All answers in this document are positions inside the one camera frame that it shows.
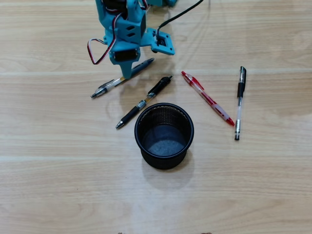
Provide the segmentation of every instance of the black rubber grip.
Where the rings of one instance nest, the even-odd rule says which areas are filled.
[[[135,106],[134,108],[132,108],[131,111],[129,111],[128,114],[126,114],[122,119],[121,121],[124,123],[124,124],[127,124],[134,116],[137,115],[137,113],[140,112],[140,109]]]
[[[169,83],[170,83],[171,79],[169,77],[163,77],[161,78],[161,80],[157,83],[157,85],[155,85],[149,92],[150,93],[154,93],[155,95],[157,95],[161,90],[163,90],[163,88],[165,88]]]
[[[237,97],[243,97],[244,91],[245,91],[245,83],[243,82],[238,83]]]

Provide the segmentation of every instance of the pen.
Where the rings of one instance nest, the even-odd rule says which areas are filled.
[[[132,68],[132,70],[131,70],[131,78],[134,77],[140,71],[142,71],[145,68],[147,68],[154,60],[155,60],[154,58],[150,58],[150,59],[144,61],[143,63],[140,63],[139,65],[135,66],[134,68]],[[94,94],[91,96],[91,98],[97,98],[97,97],[99,97],[99,96],[109,92],[112,88],[116,87],[117,85],[119,85],[120,83],[125,81],[125,79],[126,79],[125,77],[121,77],[119,79],[116,79],[116,80],[113,79],[113,80],[111,80],[111,81],[101,85],[94,92]]]
[[[116,128],[119,129],[123,125],[127,124],[137,113],[142,110],[147,103],[149,103],[163,88],[165,88],[171,81],[173,75],[169,77],[163,77],[148,93],[145,100],[140,101],[132,110],[126,114],[121,121],[117,124]]]
[[[239,140],[240,134],[240,119],[242,115],[242,101],[246,85],[246,73],[247,73],[246,69],[244,67],[240,67],[240,76],[237,88],[238,106],[237,106],[237,119],[235,123],[235,140]]]
[[[190,84],[190,86],[192,86],[199,93],[199,95],[205,99],[205,101],[214,109],[215,112],[217,112],[229,125],[235,126],[230,116],[210,96],[205,93],[204,88],[200,85],[198,80],[195,79],[195,77],[183,71],[182,75],[184,79]]]

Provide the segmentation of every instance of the pen tip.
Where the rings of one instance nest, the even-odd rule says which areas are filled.
[[[116,125],[116,129],[121,128],[124,125],[124,123],[122,121],[120,121],[117,125]]]

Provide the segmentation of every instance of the black mesh pen holder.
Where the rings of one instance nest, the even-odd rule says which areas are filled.
[[[157,169],[170,169],[182,162],[193,137],[190,116],[170,103],[150,106],[136,121],[135,138],[142,156]]]

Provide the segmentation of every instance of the red pen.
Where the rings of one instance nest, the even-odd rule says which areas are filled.
[[[211,97],[209,97],[205,92],[203,86],[200,85],[197,79],[195,77],[191,76],[190,74],[187,74],[182,71],[182,75],[184,79],[192,86],[198,93],[201,95],[206,102],[216,111],[229,125],[235,126],[233,120],[230,118],[230,116],[219,106]]]

